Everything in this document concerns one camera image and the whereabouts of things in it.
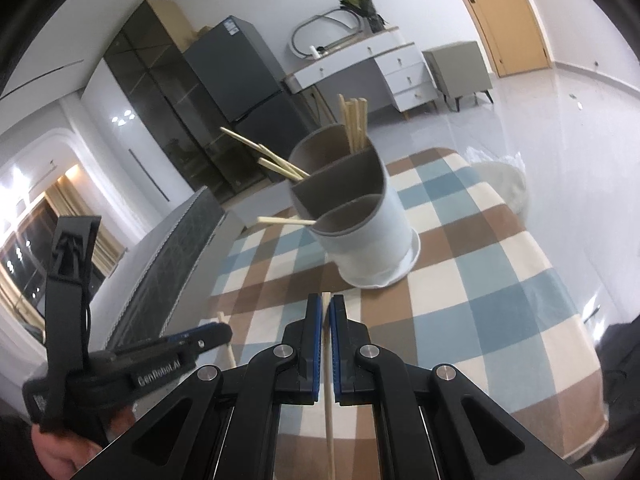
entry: metal screw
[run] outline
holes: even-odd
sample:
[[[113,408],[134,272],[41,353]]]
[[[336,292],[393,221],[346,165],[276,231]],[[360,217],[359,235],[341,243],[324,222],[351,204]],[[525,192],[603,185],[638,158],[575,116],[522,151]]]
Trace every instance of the metal screw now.
[[[438,367],[436,374],[443,381],[450,381],[456,376],[456,369],[453,366],[442,365]]]
[[[293,348],[291,348],[289,345],[278,345],[273,349],[273,354],[276,357],[289,357],[291,354],[293,354]]]
[[[211,381],[216,378],[218,369],[212,365],[204,365],[198,370],[198,378],[201,381]]]
[[[364,345],[360,347],[360,354],[363,357],[373,358],[378,357],[380,354],[380,348],[375,345]]]

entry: human hand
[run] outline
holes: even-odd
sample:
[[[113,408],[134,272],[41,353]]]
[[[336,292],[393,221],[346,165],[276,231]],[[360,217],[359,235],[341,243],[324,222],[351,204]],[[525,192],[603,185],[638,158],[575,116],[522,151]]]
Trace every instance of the human hand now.
[[[124,408],[111,419],[111,432],[114,436],[120,436],[135,421],[131,409]],[[31,427],[31,441],[42,467],[54,480],[69,480],[102,451],[95,442],[71,431],[40,433],[37,424]]]

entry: plaid tablecloth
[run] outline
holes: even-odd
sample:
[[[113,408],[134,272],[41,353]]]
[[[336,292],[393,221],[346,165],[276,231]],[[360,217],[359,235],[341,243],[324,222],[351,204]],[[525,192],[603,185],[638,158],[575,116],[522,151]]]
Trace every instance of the plaid tablecloth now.
[[[388,170],[420,233],[412,272],[389,288],[359,290],[305,228],[273,225],[240,238],[210,298],[212,314],[230,315],[238,364],[280,341],[303,317],[308,293],[339,292],[374,343],[421,367],[455,364],[558,455],[580,455],[606,427],[602,375],[540,247],[452,150],[417,153]],[[213,361],[228,367],[224,352]],[[370,407],[335,404],[334,437],[339,479],[379,477]],[[322,399],[282,407],[275,474],[326,478]]]

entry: refrigerator sticker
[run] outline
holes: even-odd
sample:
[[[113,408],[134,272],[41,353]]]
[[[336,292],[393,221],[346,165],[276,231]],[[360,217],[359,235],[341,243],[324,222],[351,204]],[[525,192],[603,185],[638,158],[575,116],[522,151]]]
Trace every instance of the refrigerator sticker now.
[[[226,31],[230,34],[230,35],[234,35],[236,32],[240,32],[240,29],[238,28],[238,26],[236,25],[236,22],[234,22],[234,20],[232,20],[231,18],[227,18],[224,22],[222,22],[225,24],[225,28]]]

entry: gray refrigerator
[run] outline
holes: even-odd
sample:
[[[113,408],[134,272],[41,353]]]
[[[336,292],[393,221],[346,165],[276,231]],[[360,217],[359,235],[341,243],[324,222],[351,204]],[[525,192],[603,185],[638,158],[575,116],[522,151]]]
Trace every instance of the gray refrigerator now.
[[[184,53],[231,127],[287,158],[318,125],[256,28],[229,16]]]

